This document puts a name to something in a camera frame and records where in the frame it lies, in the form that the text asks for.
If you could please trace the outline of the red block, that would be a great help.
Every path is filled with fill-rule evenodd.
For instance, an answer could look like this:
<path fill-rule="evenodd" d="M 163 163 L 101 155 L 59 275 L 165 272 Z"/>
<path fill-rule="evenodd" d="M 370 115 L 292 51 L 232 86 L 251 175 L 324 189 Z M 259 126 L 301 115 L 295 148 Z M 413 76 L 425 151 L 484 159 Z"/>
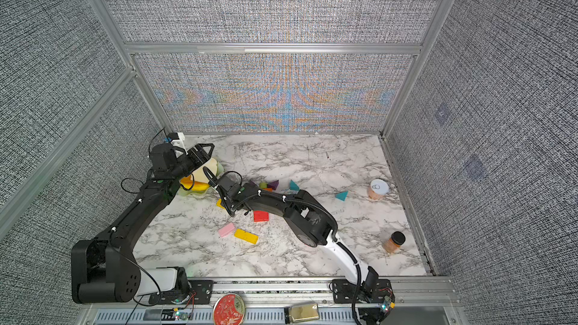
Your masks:
<path fill-rule="evenodd" d="M 262 211 L 254 211 L 253 218 L 255 223 L 262 223 L 269 221 L 269 213 Z"/>

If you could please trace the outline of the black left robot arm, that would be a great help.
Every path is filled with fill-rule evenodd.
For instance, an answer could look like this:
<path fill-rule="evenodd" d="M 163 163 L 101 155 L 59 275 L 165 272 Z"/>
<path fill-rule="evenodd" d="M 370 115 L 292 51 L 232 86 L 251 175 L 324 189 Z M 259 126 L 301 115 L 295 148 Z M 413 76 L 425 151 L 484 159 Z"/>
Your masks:
<path fill-rule="evenodd" d="M 213 144 L 197 144 L 186 150 L 163 143 L 151 149 L 151 168 L 130 206 L 93 239 L 73 246 L 74 302 L 128 302 L 140 295 L 147 280 L 160 299 L 171 301 L 189 295 L 184 269 L 172 268 L 174 281 L 152 278 L 152 273 L 135 261 L 133 249 L 150 222 L 174 200 L 180 180 L 202 168 L 212 158 L 214 148 Z"/>

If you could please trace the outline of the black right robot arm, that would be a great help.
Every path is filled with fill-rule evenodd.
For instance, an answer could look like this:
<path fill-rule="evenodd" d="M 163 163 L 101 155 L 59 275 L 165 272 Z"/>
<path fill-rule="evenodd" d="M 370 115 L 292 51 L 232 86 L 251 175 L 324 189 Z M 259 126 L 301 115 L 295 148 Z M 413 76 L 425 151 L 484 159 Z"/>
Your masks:
<path fill-rule="evenodd" d="M 218 178 L 208 169 L 203 171 L 228 215 L 232 217 L 240 211 L 266 212 L 283 218 L 302 243 L 311 248 L 320 247 L 337 263 L 361 302 L 373 300 L 378 273 L 346 245 L 335 217 L 310 193 L 304 190 L 289 194 L 271 192 L 253 183 L 242 184 L 231 179 L 229 172 Z"/>

